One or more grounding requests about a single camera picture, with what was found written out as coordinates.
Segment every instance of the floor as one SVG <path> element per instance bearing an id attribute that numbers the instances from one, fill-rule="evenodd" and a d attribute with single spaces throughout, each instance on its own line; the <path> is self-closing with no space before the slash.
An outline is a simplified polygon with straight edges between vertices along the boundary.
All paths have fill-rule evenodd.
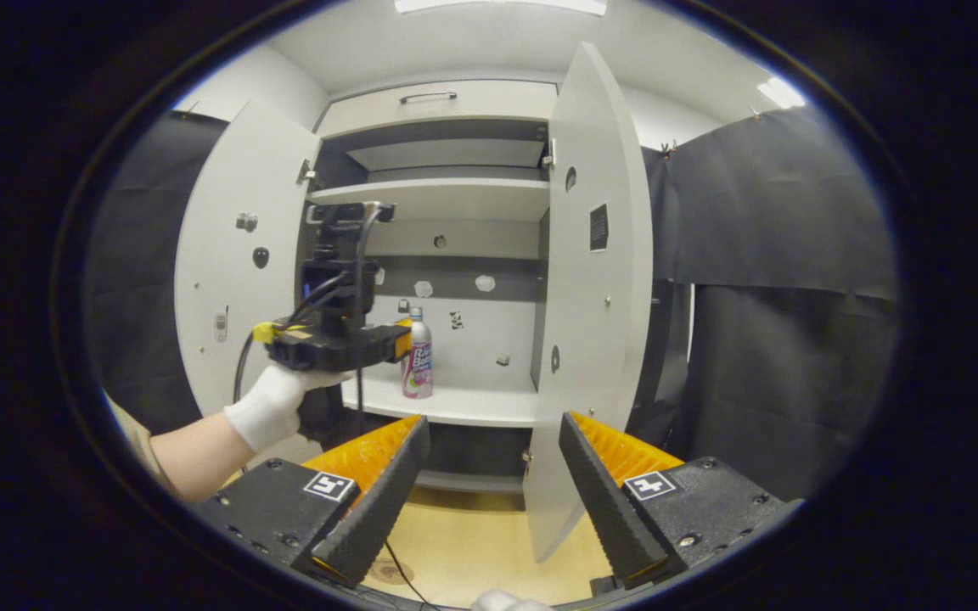
<path id="1" fill-rule="evenodd" d="M 521 496 L 415 488 L 389 541 L 430 603 L 466 608 L 490 588 L 546 604 L 590 598 L 589 581 L 610 573 L 590 518 L 583 515 L 556 553 L 539 564 L 521 503 Z M 363 584 L 418 598 L 396 575 L 387 549 Z"/>

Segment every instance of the cabinet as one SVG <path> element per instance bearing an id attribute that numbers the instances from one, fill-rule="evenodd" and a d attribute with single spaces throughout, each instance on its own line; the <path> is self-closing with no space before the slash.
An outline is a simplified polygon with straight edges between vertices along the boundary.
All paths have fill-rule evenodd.
<path id="1" fill-rule="evenodd" d="M 296 181 L 304 161 L 316 171 L 310 187 Z M 369 235 L 385 273 L 368 321 L 395 321 L 400 299 L 423 306 L 435 390 L 405 399 L 396 365 L 376 365 L 365 370 L 365 409 L 424 413 L 470 444 L 490 433 L 497 441 L 486 442 L 508 452 L 514 444 L 500 440 L 528 444 L 526 473 L 519 465 L 505 487 L 521 480 L 533 552 L 547 558 L 582 515 L 556 447 L 560 417 L 578 410 L 624 429 L 644 356 L 651 217 L 621 90 L 582 43 L 559 96 L 554 84 L 526 81 L 388 89 L 334 102 L 316 135 L 249 104 L 195 184 L 176 261 L 180 350 L 205 413 L 232 398 L 234 355 L 251 325 L 287 313 L 300 293 L 296 261 L 313 244 L 306 202 L 374 199 L 397 209 Z M 254 233 L 233 227 L 240 212 L 259 216 Z M 252 266 L 260 247 L 269 262 Z M 476 285 L 481 275 L 492 290 Z M 418 297 L 426 279 L 432 294 Z M 222 311 L 228 339 L 218 340 Z M 245 385 L 264 359 L 252 351 Z M 354 385 L 343 395 L 356 405 Z M 454 436 L 449 445 L 463 447 Z M 462 487 L 453 475 L 424 473 L 423 483 Z M 498 475 L 467 477 L 469 490 L 500 486 Z"/>
<path id="2" fill-rule="evenodd" d="M 546 121 L 556 86 L 534 81 L 440 81 L 331 102 L 315 134 L 334 138 L 404 123 L 446 120 Z"/>

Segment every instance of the bottle label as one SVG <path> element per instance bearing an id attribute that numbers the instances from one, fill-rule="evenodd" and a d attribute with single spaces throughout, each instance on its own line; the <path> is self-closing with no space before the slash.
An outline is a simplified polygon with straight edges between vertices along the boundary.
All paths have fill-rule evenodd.
<path id="1" fill-rule="evenodd" d="M 411 399 L 432 396 L 432 344 L 413 345 L 402 375 L 402 393 Z"/>

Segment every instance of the cabinet door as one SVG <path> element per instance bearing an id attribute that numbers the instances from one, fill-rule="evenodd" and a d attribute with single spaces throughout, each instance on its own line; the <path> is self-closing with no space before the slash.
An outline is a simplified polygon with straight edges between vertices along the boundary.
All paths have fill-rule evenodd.
<path id="1" fill-rule="evenodd" d="M 265 104 L 249 102 L 225 128 L 194 183 L 176 248 L 176 334 L 183 367 L 203 415 L 233 401 L 240 348 L 257 323 L 294 308 L 296 234 L 319 138 Z M 237 215 L 257 219 L 251 233 Z M 267 249 L 265 266 L 256 249 Z M 217 317 L 226 328 L 217 328 Z M 255 345 L 244 370 L 247 392 L 267 364 Z"/>
<path id="2" fill-rule="evenodd" d="M 583 515 L 560 456 L 560 414 L 624 429 L 651 306 L 651 206 L 640 142 L 609 66 L 583 42 L 550 117 L 546 332 L 524 479 L 536 560 Z"/>

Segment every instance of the drawer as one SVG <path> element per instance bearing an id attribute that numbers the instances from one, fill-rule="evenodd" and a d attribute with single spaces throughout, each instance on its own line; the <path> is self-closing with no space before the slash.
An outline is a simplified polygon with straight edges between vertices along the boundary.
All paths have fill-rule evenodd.
<path id="1" fill-rule="evenodd" d="M 334 102 L 323 116 L 316 135 L 331 138 L 362 129 L 418 121 L 548 121 L 555 102 L 556 85 L 552 82 L 426 82 Z"/>

